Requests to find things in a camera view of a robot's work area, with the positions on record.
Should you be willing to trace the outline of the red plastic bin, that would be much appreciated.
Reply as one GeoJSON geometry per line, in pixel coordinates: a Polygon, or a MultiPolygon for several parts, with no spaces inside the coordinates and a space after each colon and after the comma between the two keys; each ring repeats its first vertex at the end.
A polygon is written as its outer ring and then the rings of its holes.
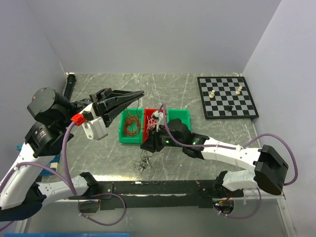
{"type": "Polygon", "coordinates": [[[149,131],[156,126],[156,122],[151,118],[154,111],[156,111],[156,109],[144,109],[143,142],[147,140],[149,131]]]}

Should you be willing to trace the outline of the green plastic bin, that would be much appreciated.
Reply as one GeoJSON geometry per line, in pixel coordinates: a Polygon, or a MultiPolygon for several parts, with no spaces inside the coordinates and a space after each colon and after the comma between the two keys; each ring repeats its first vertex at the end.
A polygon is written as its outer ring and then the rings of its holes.
{"type": "Polygon", "coordinates": [[[180,119],[191,131],[191,117],[189,110],[167,109],[167,122],[173,119],[180,119]]]}
{"type": "Polygon", "coordinates": [[[143,141],[144,109],[128,108],[120,116],[118,129],[119,142],[122,144],[141,144],[143,141]]]}

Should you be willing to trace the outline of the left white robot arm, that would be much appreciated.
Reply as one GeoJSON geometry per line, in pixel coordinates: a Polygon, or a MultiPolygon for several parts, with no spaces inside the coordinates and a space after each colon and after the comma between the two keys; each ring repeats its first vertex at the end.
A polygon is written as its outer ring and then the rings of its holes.
{"type": "Polygon", "coordinates": [[[93,198],[99,189],[92,174],[72,178],[68,166],[59,182],[39,183],[37,177],[48,163],[60,156],[66,161],[67,143],[75,126],[83,128],[89,140],[101,140],[113,120],[144,91],[101,89],[88,98],[71,102],[50,87],[39,89],[27,109],[35,119],[21,151],[0,183],[0,219],[25,220],[52,202],[70,197],[93,198]]]}

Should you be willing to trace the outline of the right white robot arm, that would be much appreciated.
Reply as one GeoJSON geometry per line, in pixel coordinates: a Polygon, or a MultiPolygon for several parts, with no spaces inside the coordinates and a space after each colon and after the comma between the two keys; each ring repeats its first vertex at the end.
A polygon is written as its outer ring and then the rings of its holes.
{"type": "Polygon", "coordinates": [[[211,189],[218,197],[242,189],[259,188],[271,195],[283,190],[288,164],[269,145],[261,148],[243,148],[220,142],[214,138],[191,132],[180,119],[173,119],[166,126],[150,130],[141,149],[151,153],[164,147],[180,147],[191,158],[215,160],[235,165],[238,171],[222,171],[211,189]]]}

